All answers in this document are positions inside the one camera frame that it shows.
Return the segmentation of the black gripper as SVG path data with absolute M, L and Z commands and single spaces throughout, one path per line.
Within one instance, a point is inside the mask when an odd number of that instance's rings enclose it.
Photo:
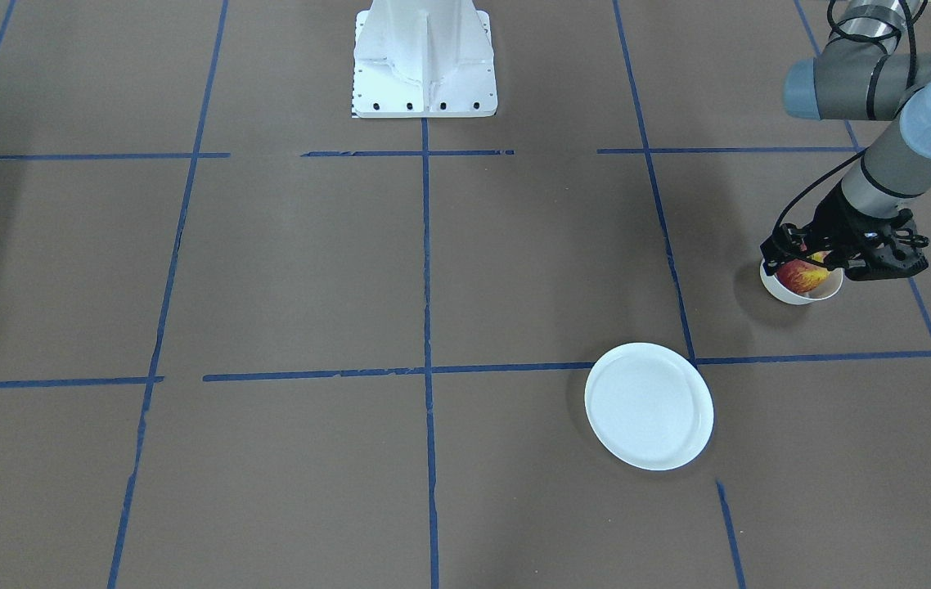
M 877 266 L 873 253 L 884 220 L 863 213 L 837 182 L 816 208 L 806 227 L 782 223 L 760 245 L 762 272 L 773 277 L 786 264 Z

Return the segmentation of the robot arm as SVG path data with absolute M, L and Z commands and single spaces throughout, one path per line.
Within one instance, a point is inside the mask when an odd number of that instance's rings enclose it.
M 803 227 L 776 221 L 761 245 L 763 272 L 818 262 L 852 281 L 911 278 L 925 271 L 929 240 L 911 202 L 931 189 L 931 53 L 915 48 L 918 1 L 851 1 L 829 14 L 819 56 L 788 72 L 783 103 L 800 119 L 884 122 Z

